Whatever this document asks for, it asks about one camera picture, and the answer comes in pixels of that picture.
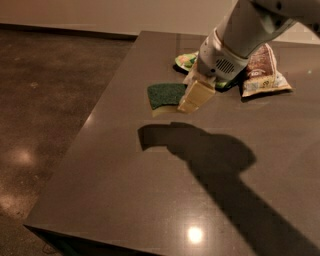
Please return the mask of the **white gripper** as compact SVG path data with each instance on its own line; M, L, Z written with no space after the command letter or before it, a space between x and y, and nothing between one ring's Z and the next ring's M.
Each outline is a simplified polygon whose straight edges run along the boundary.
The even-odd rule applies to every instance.
M214 29L202 43L195 63L183 83L186 91L178 110L193 113L215 94L215 82L233 80L248 64L249 58L238 56L226 47Z

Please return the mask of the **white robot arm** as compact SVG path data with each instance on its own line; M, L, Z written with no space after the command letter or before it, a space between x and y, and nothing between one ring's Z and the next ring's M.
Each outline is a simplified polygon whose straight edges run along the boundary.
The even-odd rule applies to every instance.
M237 0L202 43L178 110L192 113L235 82L244 97L288 89L268 43L297 22L319 35L320 0Z

